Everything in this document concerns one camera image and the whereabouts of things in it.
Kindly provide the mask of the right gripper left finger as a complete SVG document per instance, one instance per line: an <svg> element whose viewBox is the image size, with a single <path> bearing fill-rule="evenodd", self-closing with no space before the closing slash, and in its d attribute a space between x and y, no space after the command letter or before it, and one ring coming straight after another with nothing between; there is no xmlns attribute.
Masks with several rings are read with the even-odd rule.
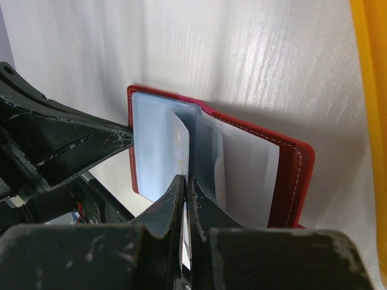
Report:
<svg viewBox="0 0 387 290"><path fill-rule="evenodd" d="M1 236L2 289L180 289L185 180L142 214L122 206L96 179L69 189L102 197L111 215L98 224L21 224Z"/></svg>

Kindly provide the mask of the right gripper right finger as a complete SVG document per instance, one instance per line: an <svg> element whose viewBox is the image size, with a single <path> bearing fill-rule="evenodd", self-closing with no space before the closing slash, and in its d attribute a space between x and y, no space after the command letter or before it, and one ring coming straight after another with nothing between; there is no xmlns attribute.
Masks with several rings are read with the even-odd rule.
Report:
<svg viewBox="0 0 387 290"><path fill-rule="evenodd" d="M192 289L371 289L355 244L331 230L242 227L187 186Z"/></svg>

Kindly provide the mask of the red leather card holder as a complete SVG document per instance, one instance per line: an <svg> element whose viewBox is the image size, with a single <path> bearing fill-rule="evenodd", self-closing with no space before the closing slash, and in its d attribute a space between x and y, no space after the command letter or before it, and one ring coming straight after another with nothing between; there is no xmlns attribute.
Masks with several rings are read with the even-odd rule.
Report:
<svg viewBox="0 0 387 290"><path fill-rule="evenodd" d="M156 201L175 175L245 227L297 228L314 166L300 140L144 86L128 93L133 191Z"/></svg>

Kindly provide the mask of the yellow plastic card bin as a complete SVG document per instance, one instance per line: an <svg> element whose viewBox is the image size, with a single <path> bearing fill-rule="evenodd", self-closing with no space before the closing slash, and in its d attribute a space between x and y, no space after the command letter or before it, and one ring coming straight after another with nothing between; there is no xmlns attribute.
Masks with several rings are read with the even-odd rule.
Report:
<svg viewBox="0 0 387 290"><path fill-rule="evenodd" d="M386 1L351 1L368 119L380 278L386 286Z"/></svg>

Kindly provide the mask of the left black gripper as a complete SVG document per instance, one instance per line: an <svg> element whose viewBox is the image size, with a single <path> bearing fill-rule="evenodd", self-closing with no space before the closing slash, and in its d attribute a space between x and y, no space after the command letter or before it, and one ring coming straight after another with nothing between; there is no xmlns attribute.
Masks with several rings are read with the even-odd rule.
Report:
<svg viewBox="0 0 387 290"><path fill-rule="evenodd" d="M40 192L24 175L2 170L1 234L19 224L46 224L66 214L74 223L133 220L134 215L86 172L133 146L128 127L47 99L9 63L1 62L1 137L33 182L54 189Z"/></svg>

